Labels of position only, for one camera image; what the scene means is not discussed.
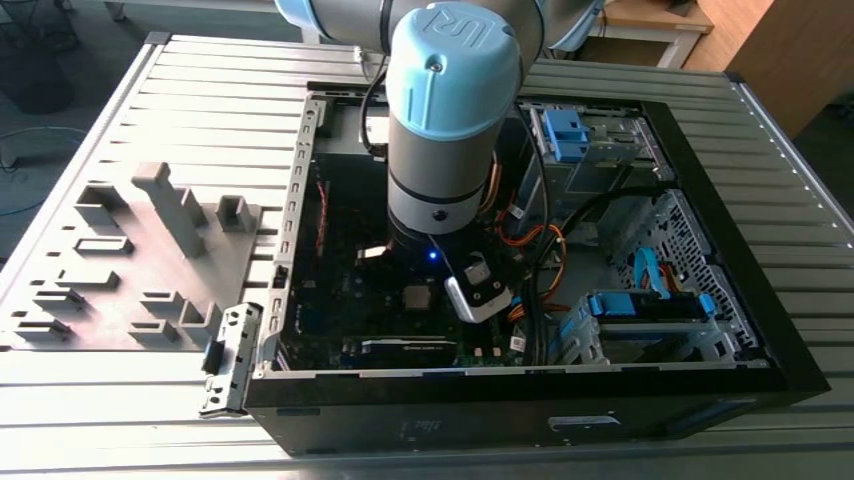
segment expansion slot bracket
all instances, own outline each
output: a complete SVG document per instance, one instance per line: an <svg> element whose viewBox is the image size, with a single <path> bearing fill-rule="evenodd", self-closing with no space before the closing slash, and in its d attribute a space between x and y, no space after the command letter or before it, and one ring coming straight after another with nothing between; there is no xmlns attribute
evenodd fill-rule
<svg viewBox="0 0 854 480"><path fill-rule="evenodd" d="M241 417L243 396L252 371L252 354L261 319L261 307L241 303L225 309L216 339L204 352L203 418Z"/></svg>

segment label sticker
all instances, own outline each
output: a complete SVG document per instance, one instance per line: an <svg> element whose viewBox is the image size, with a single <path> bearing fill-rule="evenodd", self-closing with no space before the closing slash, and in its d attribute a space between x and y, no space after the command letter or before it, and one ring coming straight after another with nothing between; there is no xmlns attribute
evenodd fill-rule
<svg viewBox="0 0 854 480"><path fill-rule="evenodd" d="M607 425L616 424L619 425L619 420L616 420L610 415L584 415L578 417L550 417L548 418L548 428L552 431L558 432L560 427L575 426L575 425Z"/></svg>
<svg viewBox="0 0 854 480"><path fill-rule="evenodd" d="M522 337L510 337L510 349L524 353L524 338Z"/></svg>
<svg viewBox="0 0 854 480"><path fill-rule="evenodd" d="M364 122L368 131L368 140L372 144L388 144L388 117L368 117ZM361 133L356 133L356 139L361 143Z"/></svg>

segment ur logo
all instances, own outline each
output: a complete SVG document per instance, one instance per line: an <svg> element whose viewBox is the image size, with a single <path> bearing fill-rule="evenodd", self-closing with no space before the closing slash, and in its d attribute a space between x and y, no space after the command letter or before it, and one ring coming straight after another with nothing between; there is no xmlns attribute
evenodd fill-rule
<svg viewBox="0 0 854 480"><path fill-rule="evenodd" d="M440 8L426 30L431 29L434 33L456 40L460 46L478 48L494 25L495 22L491 20L455 12L450 8Z"/></svg>

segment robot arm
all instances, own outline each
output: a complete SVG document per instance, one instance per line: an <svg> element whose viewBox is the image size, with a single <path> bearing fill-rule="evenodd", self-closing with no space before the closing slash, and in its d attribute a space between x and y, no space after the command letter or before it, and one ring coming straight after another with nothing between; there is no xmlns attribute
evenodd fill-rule
<svg viewBox="0 0 854 480"><path fill-rule="evenodd" d="M276 0L295 25L391 55L389 220L406 239L399 243L442 250L446 288L467 322L486 320L511 301L490 253L479 251L483 242L467 233L504 117L539 52L578 43L579 31L583 40L602 3ZM571 24L566 35L547 38L544 12Z"/></svg>

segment aluminum slotted table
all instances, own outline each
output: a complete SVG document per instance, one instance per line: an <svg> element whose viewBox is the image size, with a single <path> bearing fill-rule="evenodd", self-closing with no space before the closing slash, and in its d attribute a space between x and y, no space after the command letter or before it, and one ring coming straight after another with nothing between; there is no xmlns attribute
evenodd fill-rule
<svg viewBox="0 0 854 480"><path fill-rule="evenodd" d="M260 208L240 298L264 298L307 81L364 82L348 48L152 34L0 274L0 312L29 301L32 282L64 261L85 184L115 182L141 161L168 162L172 184L200 203L237 195ZM383 466L406 467L395 478L838 477L854 444L854 228L750 89L722 74L543 61L523 93L670 105L831 392L678 442L289 458L251 418L196 418L197 346L84 352L71 340L0 353L0 472L91 478L100 470L180 468L168 478L196 469L205 478L244 470L281 478L281 470L336 468L376 478L360 469ZM7 312L0 328L19 320Z"/></svg>

